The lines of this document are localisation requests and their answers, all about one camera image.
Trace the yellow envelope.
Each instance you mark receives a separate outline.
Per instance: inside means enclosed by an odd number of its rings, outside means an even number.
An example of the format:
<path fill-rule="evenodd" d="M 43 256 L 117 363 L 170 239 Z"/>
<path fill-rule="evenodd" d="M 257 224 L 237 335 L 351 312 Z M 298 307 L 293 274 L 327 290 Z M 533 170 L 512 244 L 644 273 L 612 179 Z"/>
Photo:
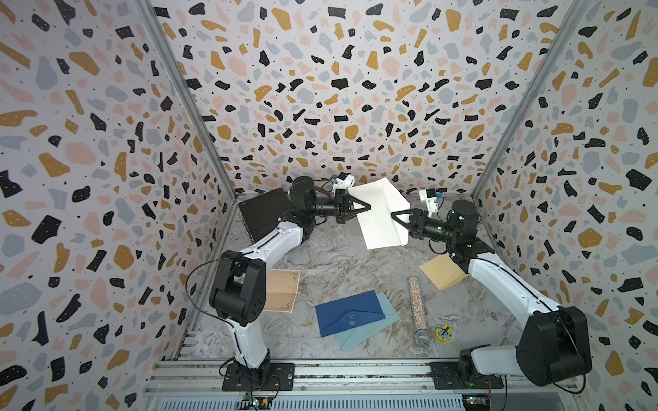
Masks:
<path fill-rule="evenodd" d="M 420 270 L 440 291 L 449 289 L 468 276 L 447 254 L 437 255 L 421 265 Z"/>

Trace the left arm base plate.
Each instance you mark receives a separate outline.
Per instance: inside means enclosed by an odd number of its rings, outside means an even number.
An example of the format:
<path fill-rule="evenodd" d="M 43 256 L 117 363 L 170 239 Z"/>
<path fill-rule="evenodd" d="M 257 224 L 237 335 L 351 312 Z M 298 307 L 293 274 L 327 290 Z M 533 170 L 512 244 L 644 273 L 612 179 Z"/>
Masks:
<path fill-rule="evenodd" d="M 222 391 L 292 391 L 295 368 L 293 362 L 266 361 L 260 368 L 232 363 L 226 370 Z"/>

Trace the beige letter paper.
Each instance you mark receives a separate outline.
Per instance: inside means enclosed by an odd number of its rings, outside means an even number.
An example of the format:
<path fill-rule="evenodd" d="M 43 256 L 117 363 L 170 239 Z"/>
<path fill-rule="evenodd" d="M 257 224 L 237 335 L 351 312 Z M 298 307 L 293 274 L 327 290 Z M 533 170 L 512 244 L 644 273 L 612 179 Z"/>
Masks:
<path fill-rule="evenodd" d="M 267 295 L 264 311 L 292 313 L 299 291 L 301 272 L 272 269 L 267 274 Z"/>

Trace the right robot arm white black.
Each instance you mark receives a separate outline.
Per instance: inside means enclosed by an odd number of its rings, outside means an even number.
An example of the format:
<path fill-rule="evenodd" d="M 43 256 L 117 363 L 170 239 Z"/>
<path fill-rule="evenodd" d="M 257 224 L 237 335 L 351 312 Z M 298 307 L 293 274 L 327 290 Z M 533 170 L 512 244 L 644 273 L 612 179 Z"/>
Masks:
<path fill-rule="evenodd" d="M 411 237 L 442 242 L 448 257 L 484 285 L 522 327 L 515 346 L 484 345 L 463 349 L 457 376 L 463 384 L 489 376 L 523 376 L 537 386 L 558 385 L 592 370 L 585 314 L 544 296 L 478 237 L 479 213 L 469 200 L 457 200 L 443 220 L 421 209 L 392 212 Z"/>

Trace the cream white envelope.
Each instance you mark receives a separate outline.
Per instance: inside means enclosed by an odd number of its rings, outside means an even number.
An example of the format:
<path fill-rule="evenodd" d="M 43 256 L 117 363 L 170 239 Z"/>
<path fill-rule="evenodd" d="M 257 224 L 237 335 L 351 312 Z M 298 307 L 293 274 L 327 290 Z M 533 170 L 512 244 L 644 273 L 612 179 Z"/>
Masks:
<path fill-rule="evenodd" d="M 409 236 L 391 218 L 392 212 L 410 209 L 410 204 L 394 185 L 382 178 L 376 182 L 348 189 L 350 195 L 371 205 L 369 212 L 356 216 L 368 250 L 405 246 Z"/>

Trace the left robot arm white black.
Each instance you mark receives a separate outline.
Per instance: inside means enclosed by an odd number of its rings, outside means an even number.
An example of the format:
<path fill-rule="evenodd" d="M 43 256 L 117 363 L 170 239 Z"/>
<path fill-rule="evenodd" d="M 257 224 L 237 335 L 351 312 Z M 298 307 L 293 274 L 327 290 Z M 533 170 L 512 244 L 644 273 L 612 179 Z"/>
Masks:
<path fill-rule="evenodd" d="M 219 258 L 209 294 L 216 317 L 229 326 L 236 349 L 236 369 L 243 373 L 269 372 L 270 352 L 260 327 L 267 299 L 268 269 L 289 251 L 310 238 L 317 217 L 332 217 L 338 224 L 354 219 L 371 205 L 349 194 L 355 178 L 340 173 L 330 179 L 327 191 L 310 176 L 296 178 L 285 193 L 274 190 L 249 203 L 260 214 L 273 217 L 254 236 L 256 243 L 241 251 L 225 251 Z"/>

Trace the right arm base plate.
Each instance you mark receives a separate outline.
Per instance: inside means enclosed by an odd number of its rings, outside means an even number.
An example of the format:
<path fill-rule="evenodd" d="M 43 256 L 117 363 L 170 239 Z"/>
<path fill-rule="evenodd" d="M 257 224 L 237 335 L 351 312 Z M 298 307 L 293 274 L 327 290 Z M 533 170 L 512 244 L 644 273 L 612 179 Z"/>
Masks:
<path fill-rule="evenodd" d="M 464 377 L 457 361 L 435 361 L 429 364 L 435 390 L 502 390 L 503 378 L 471 373 Z"/>

